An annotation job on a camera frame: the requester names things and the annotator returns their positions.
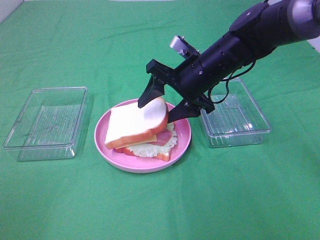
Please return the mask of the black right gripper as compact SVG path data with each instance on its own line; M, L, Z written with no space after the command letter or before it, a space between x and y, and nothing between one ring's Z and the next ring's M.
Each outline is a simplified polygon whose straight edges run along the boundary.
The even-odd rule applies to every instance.
M146 72L151 74L149 82L138 99L141 109L152 100L165 94L165 85L172 87L182 101L168 113L168 123L181 119L197 118L201 109L213 111L214 105L204 95L211 87L211 76L201 66L200 57L194 56L183 61L173 69L155 59L146 65Z

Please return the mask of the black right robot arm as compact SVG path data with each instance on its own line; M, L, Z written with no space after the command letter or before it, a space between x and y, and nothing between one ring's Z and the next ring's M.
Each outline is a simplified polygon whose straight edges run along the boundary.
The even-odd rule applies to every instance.
M184 61L170 68L151 60L146 65L150 79L138 99L138 107L163 96L165 85L169 85L182 97L169 112L169 122L198 117L201 110L210 113L215 108L210 92L224 78L232 79L236 70L254 65L279 46L319 35L319 1L266 0L243 12L228 32L204 52L175 36L170 46Z

